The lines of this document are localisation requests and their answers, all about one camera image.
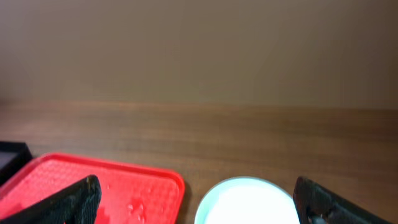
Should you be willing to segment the pale blue plate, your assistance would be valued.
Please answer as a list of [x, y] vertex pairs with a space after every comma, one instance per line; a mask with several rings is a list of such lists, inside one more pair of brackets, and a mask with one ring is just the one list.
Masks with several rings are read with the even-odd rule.
[[199, 203], [195, 224], [299, 224], [292, 196], [257, 177], [233, 177], [214, 185]]

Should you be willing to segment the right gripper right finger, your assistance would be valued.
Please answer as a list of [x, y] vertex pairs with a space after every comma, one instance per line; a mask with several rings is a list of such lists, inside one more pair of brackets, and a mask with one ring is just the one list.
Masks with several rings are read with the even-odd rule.
[[301, 224], [391, 224], [306, 177], [297, 179], [293, 201]]

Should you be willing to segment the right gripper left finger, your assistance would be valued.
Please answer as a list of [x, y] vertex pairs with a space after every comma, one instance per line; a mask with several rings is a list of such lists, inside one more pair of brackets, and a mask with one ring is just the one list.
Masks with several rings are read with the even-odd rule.
[[1, 224], [94, 224], [101, 201], [100, 181], [89, 175], [1, 220]]

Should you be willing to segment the red plastic tray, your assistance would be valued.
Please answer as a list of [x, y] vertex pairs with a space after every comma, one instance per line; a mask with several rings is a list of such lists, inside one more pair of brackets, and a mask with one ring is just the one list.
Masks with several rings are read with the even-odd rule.
[[1, 186], [1, 218], [88, 175], [101, 186], [96, 223], [175, 223], [185, 193], [178, 173], [56, 153], [34, 159]]

